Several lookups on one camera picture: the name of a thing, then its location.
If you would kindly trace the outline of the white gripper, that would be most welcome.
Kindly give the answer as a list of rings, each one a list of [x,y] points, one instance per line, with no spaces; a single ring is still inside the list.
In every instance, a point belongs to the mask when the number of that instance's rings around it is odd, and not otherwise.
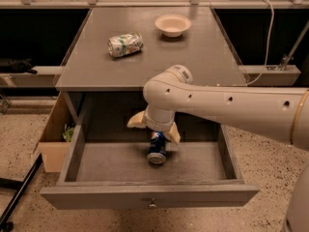
[[[175,121],[173,110],[164,110],[148,105],[145,111],[133,115],[127,122],[128,128],[144,129],[146,126],[153,131],[164,131],[164,136],[172,143],[179,144],[181,136]]]

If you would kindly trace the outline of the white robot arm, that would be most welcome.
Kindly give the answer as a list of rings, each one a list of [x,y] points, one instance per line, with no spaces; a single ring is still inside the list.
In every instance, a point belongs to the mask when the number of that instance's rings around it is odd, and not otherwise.
[[[130,128],[161,131],[180,142],[175,114],[182,112],[309,150],[309,90],[306,88],[196,86],[190,70],[175,65],[144,85],[148,106]]]

